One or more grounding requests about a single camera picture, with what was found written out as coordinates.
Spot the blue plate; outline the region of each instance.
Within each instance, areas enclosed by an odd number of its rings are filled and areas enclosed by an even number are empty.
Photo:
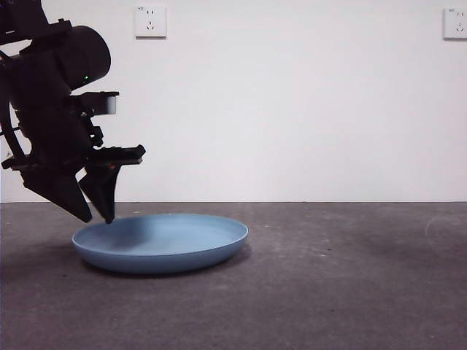
[[[72,242],[88,263],[122,273],[176,273],[220,263],[244,244],[242,223],[209,215],[161,214],[86,227]]]

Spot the gray floor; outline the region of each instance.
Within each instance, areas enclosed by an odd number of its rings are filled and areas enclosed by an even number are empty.
[[[467,349],[467,203],[117,211],[222,215],[251,234],[213,268],[131,277],[81,261],[83,224],[53,205],[2,205],[2,349]]]

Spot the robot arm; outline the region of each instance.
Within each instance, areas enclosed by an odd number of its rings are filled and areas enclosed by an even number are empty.
[[[49,24],[40,0],[0,0],[0,45],[30,39],[18,55],[0,52],[0,123],[13,156],[3,168],[19,171],[24,186],[82,221],[92,219],[84,192],[107,223],[115,217],[115,184],[121,166],[139,164],[144,147],[103,148],[92,117],[114,114],[117,92],[72,91],[110,69],[105,41],[93,29],[60,19]],[[12,127],[31,142],[25,155]],[[86,176],[78,184],[76,173]]]

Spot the plate rim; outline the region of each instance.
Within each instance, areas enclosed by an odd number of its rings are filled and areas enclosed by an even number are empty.
[[[169,253],[169,254],[125,254],[125,253],[115,253],[115,252],[108,252],[108,251],[105,251],[105,250],[102,250],[102,249],[89,249],[89,248],[86,248],[83,245],[76,242],[75,238],[81,232],[84,232],[84,231],[86,231],[86,230],[88,230],[89,228],[92,228],[92,227],[107,225],[107,224],[102,222],[102,223],[87,226],[87,227],[84,227],[84,228],[78,230],[72,236],[72,243],[73,243],[73,245],[75,247],[80,248],[80,249],[82,249],[82,250],[84,250],[86,252],[92,252],[94,254],[102,254],[102,255],[107,255],[107,256],[113,255],[113,256],[116,256],[116,257],[173,257],[173,256],[180,256],[180,255],[205,253],[205,252],[210,252],[210,251],[217,250],[217,249],[226,248],[228,246],[232,246],[234,244],[237,244],[237,243],[243,241],[246,237],[248,237],[248,234],[249,234],[248,227],[243,222],[240,222],[239,220],[231,219],[229,217],[221,217],[221,216],[217,216],[217,215],[208,215],[208,214],[193,214],[193,213],[187,213],[187,214],[185,214],[185,213],[148,214],[148,215],[139,215],[139,216],[135,216],[135,217],[122,217],[122,218],[116,219],[114,222],[125,221],[125,220],[128,220],[128,219],[150,218],[150,217],[167,217],[167,216],[184,216],[184,217],[193,216],[193,217],[211,217],[211,218],[216,218],[216,219],[222,219],[222,220],[230,221],[230,222],[233,222],[235,224],[238,224],[238,225],[242,226],[245,229],[245,232],[240,238],[238,238],[235,241],[232,241],[231,243],[226,244],[224,246],[217,246],[215,248],[204,249],[204,250],[196,250],[196,251],[193,251],[193,252]]]

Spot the electrical outlet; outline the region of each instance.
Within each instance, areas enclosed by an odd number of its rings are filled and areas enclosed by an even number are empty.
[[[164,6],[138,6],[134,13],[136,38],[166,38],[166,13]]]
[[[444,9],[444,38],[467,39],[467,9]]]

